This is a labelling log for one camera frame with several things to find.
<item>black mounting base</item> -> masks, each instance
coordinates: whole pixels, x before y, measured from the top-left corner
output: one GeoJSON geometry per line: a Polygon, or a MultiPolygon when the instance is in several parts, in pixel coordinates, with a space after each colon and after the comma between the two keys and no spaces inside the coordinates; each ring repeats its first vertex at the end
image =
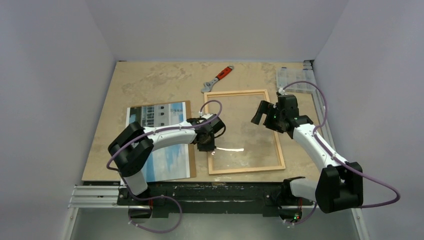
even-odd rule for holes
{"type": "MultiPolygon", "coordinates": [[[[261,214],[278,217],[278,206],[297,206],[299,198],[288,197],[282,182],[153,182],[140,198],[169,196],[181,205],[186,214],[261,214]]],[[[120,206],[147,206],[148,201],[132,199],[128,190],[119,189],[120,206]]],[[[312,202],[303,199],[303,205],[312,202]]],[[[153,218],[167,218],[178,213],[177,205],[166,199],[153,201],[153,218]]]]}

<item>wooden picture frame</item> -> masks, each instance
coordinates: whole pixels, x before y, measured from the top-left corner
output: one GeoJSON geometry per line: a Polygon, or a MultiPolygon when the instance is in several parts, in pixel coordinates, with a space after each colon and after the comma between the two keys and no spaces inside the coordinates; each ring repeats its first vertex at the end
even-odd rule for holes
{"type": "MultiPolygon", "coordinates": [[[[205,92],[204,102],[206,103],[211,97],[219,98],[219,97],[235,97],[235,96],[250,96],[250,95],[262,95],[265,101],[267,102],[270,101],[270,96],[268,95],[268,91],[266,89],[259,89],[259,90],[205,92]]],[[[209,113],[208,104],[204,107],[204,110],[206,113],[209,113]]],[[[278,158],[277,166],[245,167],[245,168],[214,170],[214,158],[212,153],[208,152],[207,163],[208,163],[209,175],[253,173],[253,172],[264,172],[264,171],[275,171],[275,170],[286,169],[286,165],[284,163],[283,151],[281,149],[278,133],[274,131],[273,136],[274,136],[275,152],[278,158]]]]}

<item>photograph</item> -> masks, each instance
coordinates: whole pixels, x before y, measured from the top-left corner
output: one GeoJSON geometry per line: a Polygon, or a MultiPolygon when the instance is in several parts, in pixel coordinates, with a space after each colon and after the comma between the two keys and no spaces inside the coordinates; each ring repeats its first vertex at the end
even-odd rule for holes
{"type": "MultiPolygon", "coordinates": [[[[142,127],[157,128],[179,124],[186,119],[186,103],[175,102],[129,107],[126,125],[138,122],[142,127]]],[[[172,145],[153,151],[141,171],[148,183],[189,178],[188,145],[172,145]]]]}

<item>wooden table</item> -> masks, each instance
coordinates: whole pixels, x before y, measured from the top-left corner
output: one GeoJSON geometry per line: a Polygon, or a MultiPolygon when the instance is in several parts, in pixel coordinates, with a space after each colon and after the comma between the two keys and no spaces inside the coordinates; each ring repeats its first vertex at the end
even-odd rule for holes
{"type": "MultiPolygon", "coordinates": [[[[204,96],[200,91],[203,83],[212,80],[229,64],[234,65],[234,70],[218,82],[212,91],[267,89],[271,102],[277,101],[276,70],[281,67],[303,68],[303,64],[299,62],[118,62],[104,101],[82,180],[120,179],[118,173],[106,169],[106,162],[110,158],[107,148],[125,128],[128,107],[190,100],[191,115],[197,117],[199,108],[204,103],[204,96]]],[[[304,93],[295,95],[300,115],[308,115],[314,123],[318,123],[311,95],[304,93]]],[[[246,121],[250,122],[254,114],[247,112],[246,121]]],[[[197,177],[180,181],[277,182],[297,176],[318,180],[319,172],[306,152],[287,134],[279,134],[279,140],[285,170],[209,176],[207,154],[196,149],[197,177]]]]}

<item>black bracket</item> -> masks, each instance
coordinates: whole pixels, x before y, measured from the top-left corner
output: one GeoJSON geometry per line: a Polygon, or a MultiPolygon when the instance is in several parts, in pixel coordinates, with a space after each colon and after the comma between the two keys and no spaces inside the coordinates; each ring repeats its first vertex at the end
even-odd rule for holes
{"type": "MultiPolygon", "coordinates": [[[[205,119],[202,117],[189,118],[187,119],[187,122],[195,126],[201,123],[200,120],[205,119]]],[[[195,129],[196,138],[193,140],[192,143],[197,145],[197,149],[200,152],[212,152],[217,148],[215,146],[215,134],[224,127],[224,122],[219,117],[217,117],[209,124],[195,129]]]]}
{"type": "MultiPolygon", "coordinates": [[[[359,163],[346,164],[362,173],[359,163]]],[[[319,208],[326,214],[357,208],[364,202],[363,178],[343,166],[330,165],[321,171],[315,198],[319,208]]]]}
{"type": "Polygon", "coordinates": [[[299,115],[298,100],[294,95],[278,95],[278,102],[272,104],[267,101],[260,101],[256,114],[251,122],[258,125],[262,115],[265,114],[263,125],[267,129],[279,133],[285,133],[293,139],[295,128],[302,124],[313,124],[312,120],[306,115],[299,115]]]}
{"type": "MultiPolygon", "coordinates": [[[[140,123],[130,123],[107,148],[110,155],[113,156],[125,144],[144,134],[144,130],[140,123]]],[[[137,146],[128,146],[114,158],[122,177],[129,177],[138,173],[153,150],[153,141],[147,137],[143,137],[136,143],[137,146]]]]}
{"type": "MultiPolygon", "coordinates": [[[[286,201],[281,182],[152,182],[139,198],[169,196],[181,205],[184,213],[195,214],[260,214],[278,217],[279,206],[297,206],[297,200],[286,201]]],[[[148,201],[134,200],[127,188],[119,189],[119,206],[148,206],[148,201]]],[[[152,218],[167,218],[179,213],[168,199],[153,200],[152,218]]]]}

